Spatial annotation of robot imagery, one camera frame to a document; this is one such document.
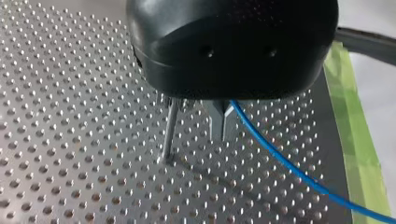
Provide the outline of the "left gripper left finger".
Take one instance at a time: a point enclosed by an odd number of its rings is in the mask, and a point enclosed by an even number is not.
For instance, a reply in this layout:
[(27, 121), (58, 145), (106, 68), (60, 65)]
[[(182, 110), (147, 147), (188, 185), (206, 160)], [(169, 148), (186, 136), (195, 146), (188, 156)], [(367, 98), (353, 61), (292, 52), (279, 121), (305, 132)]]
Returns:
[(212, 141), (222, 139), (224, 107), (221, 100), (204, 100), (203, 106), (209, 116), (209, 132)]

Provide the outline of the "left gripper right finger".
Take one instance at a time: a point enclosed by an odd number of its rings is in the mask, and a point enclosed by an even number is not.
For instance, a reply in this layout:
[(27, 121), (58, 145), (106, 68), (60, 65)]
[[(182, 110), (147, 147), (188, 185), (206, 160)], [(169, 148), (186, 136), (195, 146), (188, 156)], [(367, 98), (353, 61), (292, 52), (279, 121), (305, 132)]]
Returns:
[(229, 101), (223, 103), (223, 126), (222, 126), (222, 140), (228, 141), (230, 132), (232, 131), (234, 121), (234, 108)]

